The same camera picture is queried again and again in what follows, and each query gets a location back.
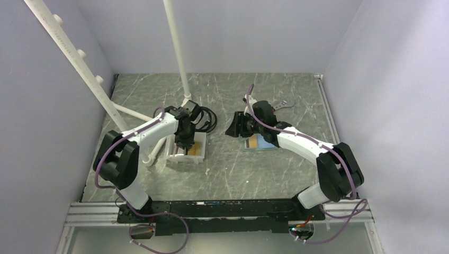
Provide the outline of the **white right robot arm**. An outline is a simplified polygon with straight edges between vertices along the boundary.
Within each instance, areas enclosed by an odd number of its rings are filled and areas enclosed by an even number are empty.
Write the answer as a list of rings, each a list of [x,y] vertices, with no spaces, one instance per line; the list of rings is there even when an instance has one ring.
[[[348,144],[322,142],[279,121],[267,101],[236,111],[225,134],[233,138],[260,134],[266,142],[292,151],[316,166],[318,183],[299,192],[294,198],[297,202],[292,204],[292,214],[299,220],[306,219],[317,205],[339,202],[349,194],[356,196],[356,189],[364,183],[363,173]]]

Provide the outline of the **orange credit card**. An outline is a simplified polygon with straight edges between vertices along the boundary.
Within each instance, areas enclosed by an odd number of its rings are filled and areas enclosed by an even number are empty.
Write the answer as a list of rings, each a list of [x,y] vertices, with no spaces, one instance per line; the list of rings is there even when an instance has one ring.
[[[202,154],[201,150],[201,143],[195,141],[189,149],[176,147],[174,154],[181,156],[200,156]]]

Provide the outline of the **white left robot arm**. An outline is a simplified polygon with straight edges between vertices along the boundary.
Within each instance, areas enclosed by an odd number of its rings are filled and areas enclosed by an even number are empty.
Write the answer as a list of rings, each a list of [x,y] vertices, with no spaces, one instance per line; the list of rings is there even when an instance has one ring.
[[[169,135],[183,151],[194,146],[200,106],[189,100],[175,108],[169,106],[152,120],[121,133],[109,131],[103,138],[93,163],[94,183],[100,189],[114,189],[132,207],[131,215],[138,222],[146,222],[152,215],[152,199],[136,177],[141,152]]]

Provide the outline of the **gold striped credit card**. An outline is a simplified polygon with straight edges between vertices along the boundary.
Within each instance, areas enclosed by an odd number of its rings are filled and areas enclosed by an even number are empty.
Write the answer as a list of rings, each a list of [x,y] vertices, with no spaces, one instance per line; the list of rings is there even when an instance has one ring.
[[[246,139],[244,142],[244,148],[245,149],[257,149],[258,148],[258,140],[257,136],[252,136]]]

